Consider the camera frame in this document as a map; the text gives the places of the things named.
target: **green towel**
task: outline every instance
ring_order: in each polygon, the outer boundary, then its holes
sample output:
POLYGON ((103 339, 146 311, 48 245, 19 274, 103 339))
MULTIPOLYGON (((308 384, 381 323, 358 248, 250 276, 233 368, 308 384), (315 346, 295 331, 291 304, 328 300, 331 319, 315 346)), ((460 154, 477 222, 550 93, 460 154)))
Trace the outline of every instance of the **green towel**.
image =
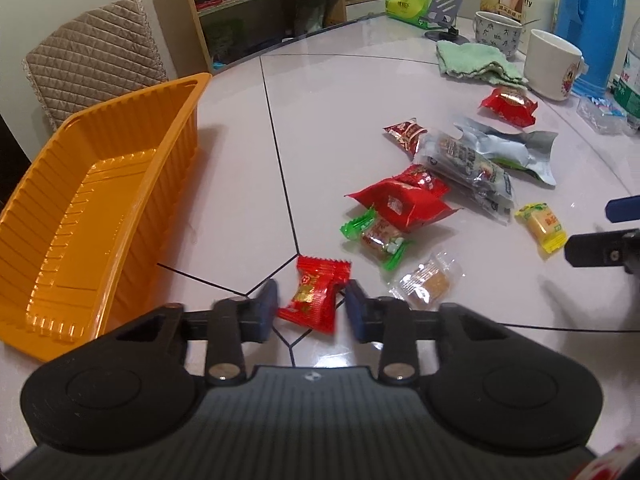
POLYGON ((491 45, 450 41, 436 43, 440 74, 457 79, 474 78, 492 85, 526 88, 527 80, 504 54, 491 45))

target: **orange plastic basket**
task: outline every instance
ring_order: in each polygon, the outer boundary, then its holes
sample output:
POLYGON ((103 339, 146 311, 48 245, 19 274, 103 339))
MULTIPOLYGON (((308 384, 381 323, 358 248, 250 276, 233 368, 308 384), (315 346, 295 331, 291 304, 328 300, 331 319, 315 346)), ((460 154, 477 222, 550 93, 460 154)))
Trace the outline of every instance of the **orange plastic basket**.
POLYGON ((69 117, 0 216, 0 339, 40 360, 152 305, 209 74, 69 117))

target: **blue pitcher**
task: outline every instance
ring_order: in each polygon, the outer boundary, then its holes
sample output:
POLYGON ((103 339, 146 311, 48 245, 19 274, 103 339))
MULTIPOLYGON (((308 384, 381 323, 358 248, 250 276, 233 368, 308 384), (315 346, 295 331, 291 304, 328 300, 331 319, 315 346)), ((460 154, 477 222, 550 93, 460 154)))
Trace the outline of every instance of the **blue pitcher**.
POLYGON ((618 49, 626 0, 560 0, 556 35, 582 51, 589 71, 574 83, 579 94, 602 97, 618 49))

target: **red snack package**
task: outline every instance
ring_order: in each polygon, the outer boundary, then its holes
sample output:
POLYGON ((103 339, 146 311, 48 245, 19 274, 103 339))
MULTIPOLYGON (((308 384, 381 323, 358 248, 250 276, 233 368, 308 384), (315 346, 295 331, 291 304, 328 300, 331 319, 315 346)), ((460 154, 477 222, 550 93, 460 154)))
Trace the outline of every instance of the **red snack package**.
POLYGON ((443 181, 414 164, 398 176, 347 196, 373 207, 393 227, 407 233, 457 211, 440 199, 448 190, 443 181))
POLYGON ((351 264, 299 256, 298 291, 278 317, 314 330, 332 334, 335 331, 335 293, 349 280, 351 264))
POLYGON ((427 133, 426 128, 415 122, 415 117, 404 123, 387 126, 385 131, 394 138, 403 150, 409 152, 412 158, 418 150, 418 136, 427 133))
POLYGON ((489 108, 514 126, 525 128, 536 124, 533 111, 538 108, 538 103, 522 95, 515 88, 494 89, 491 95, 480 103, 480 106, 489 108))

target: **yellow wrapper end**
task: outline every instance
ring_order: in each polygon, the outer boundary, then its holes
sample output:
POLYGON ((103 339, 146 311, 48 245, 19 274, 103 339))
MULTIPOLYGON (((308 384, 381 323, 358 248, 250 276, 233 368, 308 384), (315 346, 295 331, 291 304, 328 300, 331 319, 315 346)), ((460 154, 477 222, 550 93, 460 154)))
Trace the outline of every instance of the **yellow wrapper end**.
POLYGON ((561 249, 566 244, 568 239, 566 231, 562 229, 562 224, 547 204, 543 202, 527 204, 517 211, 516 218, 520 218, 525 223, 529 232, 548 254, 561 249))

